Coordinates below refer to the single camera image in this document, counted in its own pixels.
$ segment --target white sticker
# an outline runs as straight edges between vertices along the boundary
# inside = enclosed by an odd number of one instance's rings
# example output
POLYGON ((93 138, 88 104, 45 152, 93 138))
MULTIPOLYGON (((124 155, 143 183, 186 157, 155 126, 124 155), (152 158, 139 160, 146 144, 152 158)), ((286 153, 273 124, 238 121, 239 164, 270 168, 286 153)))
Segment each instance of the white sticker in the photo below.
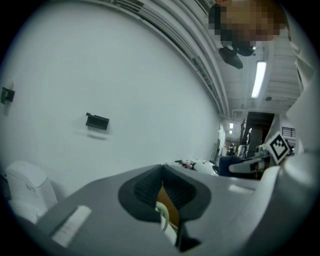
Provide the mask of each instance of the white sticker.
POLYGON ((91 212, 91 209, 87 206, 79 205, 51 238, 59 245, 68 247, 91 212))

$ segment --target fluorescent light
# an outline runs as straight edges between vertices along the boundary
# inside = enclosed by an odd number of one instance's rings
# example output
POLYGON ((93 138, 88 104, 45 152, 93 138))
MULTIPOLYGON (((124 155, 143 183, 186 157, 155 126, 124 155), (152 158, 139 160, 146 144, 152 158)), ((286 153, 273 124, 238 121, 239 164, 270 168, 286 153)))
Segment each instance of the fluorescent light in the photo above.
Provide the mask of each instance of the fluorescent light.
POLYGON ((261 89, 262 82, 264 81, 264 76, 266 72, 267 63, 265 61, 260 61, 256 65, 256 75, 254 87, 252 90, 252 98, 257 98, 261 89))

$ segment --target ceiling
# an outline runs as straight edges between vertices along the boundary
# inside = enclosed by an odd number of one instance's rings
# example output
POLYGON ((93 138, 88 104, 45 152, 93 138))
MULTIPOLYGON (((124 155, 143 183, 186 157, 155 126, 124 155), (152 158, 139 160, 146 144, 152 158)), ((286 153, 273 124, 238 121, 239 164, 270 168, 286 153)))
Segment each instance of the ceiling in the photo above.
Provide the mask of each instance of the ceiling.
POLYGON ((235 140, 248 112, 284 114, 300 95, 295 55, 284 30, 271 42, 257 42, 255 56, 239 56, 242 69, 222 60, 219 37, 209 30, 213 0, 79 0, 126 13, 166 39, 196 71, 214 99, 226 131, 235 140), (259 97, 251 98, 257 61, 267 62, 259 97), (232 135, 230 122, 234 123, 232 135))

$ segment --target wall-mounted black bracket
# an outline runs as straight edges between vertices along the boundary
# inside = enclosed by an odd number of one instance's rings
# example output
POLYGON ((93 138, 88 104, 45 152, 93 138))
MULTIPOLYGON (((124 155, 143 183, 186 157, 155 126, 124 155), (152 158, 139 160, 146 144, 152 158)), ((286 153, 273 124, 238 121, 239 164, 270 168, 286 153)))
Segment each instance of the wall-mounted black bracket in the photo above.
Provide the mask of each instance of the wall-mounted black bracket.
POLYGON ((109 119, 104 118, 97 115, 91 115, 90 113, 86 113, 88 119, 85 123, 86 126, 94 127, 101 130, 106 130, 108 126, 109 119))
POLYGON ((12 102, 14 100, 15 91, 2 87, 1 103, 5 104, 6 101, 12 102))

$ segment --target blue object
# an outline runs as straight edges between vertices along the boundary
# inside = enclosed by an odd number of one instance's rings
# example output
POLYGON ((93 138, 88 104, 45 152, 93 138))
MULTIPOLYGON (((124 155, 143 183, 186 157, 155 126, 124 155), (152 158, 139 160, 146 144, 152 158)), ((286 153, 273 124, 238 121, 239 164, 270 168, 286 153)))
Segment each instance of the blue object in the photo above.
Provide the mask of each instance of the blue object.
POLYGON ((242 162, 244 160, 238 156, 222 156, 219 160, 219 176, 234 177, 234 173, 229 171, 229 166, 242 162))

